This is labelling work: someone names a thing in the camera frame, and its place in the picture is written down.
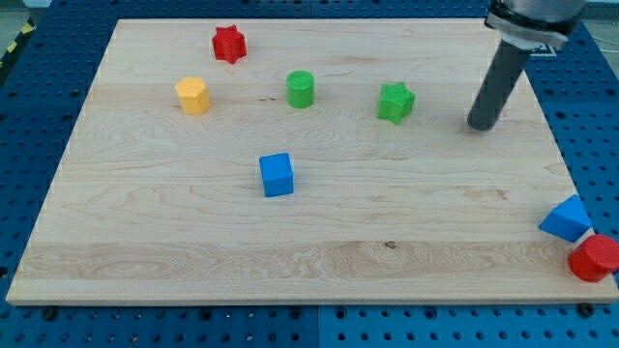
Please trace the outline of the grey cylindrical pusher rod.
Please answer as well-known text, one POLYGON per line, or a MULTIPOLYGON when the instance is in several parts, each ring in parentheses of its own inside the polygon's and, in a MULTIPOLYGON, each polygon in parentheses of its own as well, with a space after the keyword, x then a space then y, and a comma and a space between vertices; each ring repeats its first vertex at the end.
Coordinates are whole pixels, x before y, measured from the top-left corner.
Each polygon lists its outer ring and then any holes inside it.
POLYGON ((521 49, 505 40, 499 43, 467 116, 467 124, 471 128, 489 131, 494 127, 529 55, 529 50, 521 49))

